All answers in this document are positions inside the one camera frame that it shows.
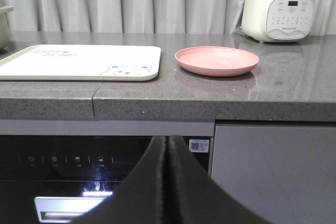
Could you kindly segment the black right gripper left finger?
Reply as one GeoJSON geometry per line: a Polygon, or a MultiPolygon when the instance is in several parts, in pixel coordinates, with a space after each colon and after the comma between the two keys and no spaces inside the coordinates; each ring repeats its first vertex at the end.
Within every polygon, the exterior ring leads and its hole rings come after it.
{"type": "Polygon", "coordinates": [[[152,137],[135,168],[113,195],[76,218],[76,223],[164,223],[165,151],[166,137],[152,137]]]}

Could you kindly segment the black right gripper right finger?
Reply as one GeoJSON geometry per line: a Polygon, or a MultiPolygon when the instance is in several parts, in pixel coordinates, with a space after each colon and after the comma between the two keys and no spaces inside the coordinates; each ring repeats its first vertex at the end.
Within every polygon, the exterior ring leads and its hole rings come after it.
{"type": "Polygon", "coordinates": [[[181,136],[169,137],[171,223],[268,223],[223,191],[181,136]]]}

